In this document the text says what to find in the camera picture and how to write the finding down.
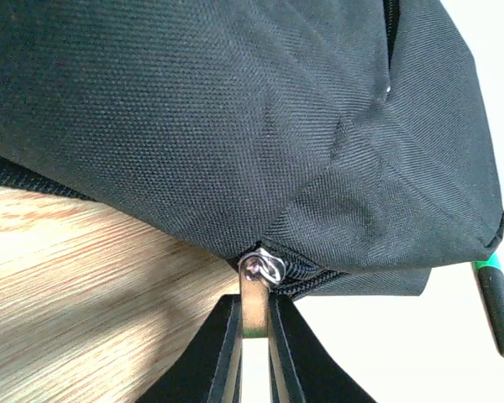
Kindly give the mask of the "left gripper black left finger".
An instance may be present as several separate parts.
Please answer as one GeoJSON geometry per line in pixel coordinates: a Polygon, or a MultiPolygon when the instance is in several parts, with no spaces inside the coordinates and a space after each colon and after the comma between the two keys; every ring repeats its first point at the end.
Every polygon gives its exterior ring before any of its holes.
{"type": "Polygon", "coordinates": [[[179,359],[138,402],[239,402],[242,347],[240,296],[224,295],[179,359]]]}

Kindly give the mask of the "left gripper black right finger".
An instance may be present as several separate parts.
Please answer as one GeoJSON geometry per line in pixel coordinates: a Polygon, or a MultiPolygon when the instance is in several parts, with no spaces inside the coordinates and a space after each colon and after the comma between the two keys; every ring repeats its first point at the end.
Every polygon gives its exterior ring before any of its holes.
{"type": "Polygon", "coordinates": [[[270,391],[273,402],[373,402],[328,354],[289,296],[270,295],[270,391]]]}

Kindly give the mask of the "black student bag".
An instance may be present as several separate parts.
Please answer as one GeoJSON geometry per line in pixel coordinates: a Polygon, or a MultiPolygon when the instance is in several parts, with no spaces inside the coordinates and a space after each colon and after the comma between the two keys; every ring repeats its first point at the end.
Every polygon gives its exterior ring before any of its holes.
{"type": "Polygon", "coordinates": [[[439,1],[0,1],[0,186],[263,249],[294,298],[417,295],[504,233],[439,1]]]}

